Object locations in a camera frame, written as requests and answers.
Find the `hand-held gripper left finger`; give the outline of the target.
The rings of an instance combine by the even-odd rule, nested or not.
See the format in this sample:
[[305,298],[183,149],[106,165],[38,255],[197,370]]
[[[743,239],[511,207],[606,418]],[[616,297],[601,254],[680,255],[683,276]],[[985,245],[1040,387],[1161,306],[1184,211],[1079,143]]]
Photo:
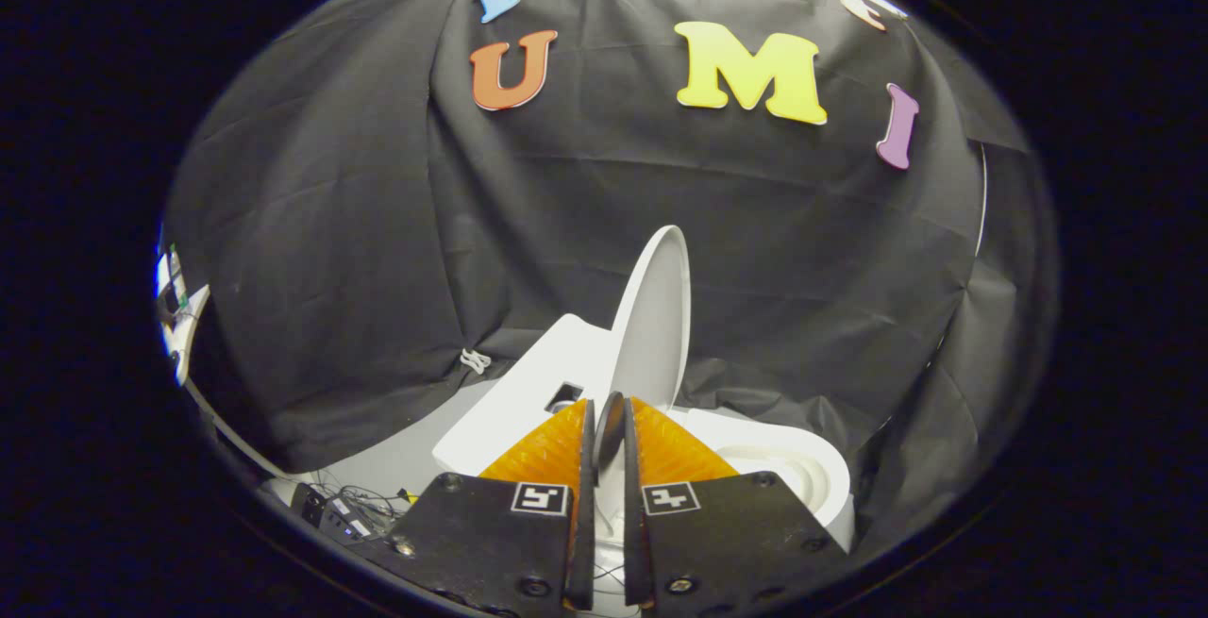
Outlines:
[[554,413],[480,476],[435,477],[377,544],[389,575],[478,612],[593,605],[596,404]]

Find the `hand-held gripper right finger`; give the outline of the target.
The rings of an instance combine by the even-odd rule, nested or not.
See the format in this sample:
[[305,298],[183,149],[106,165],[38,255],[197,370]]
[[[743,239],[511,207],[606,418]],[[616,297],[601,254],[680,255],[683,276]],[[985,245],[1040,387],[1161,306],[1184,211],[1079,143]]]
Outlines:
[[625,597],[646,612],[768,612],[846,578],[840,541],[771,471],[689,477],[654,464],[670,420],[623,403]]

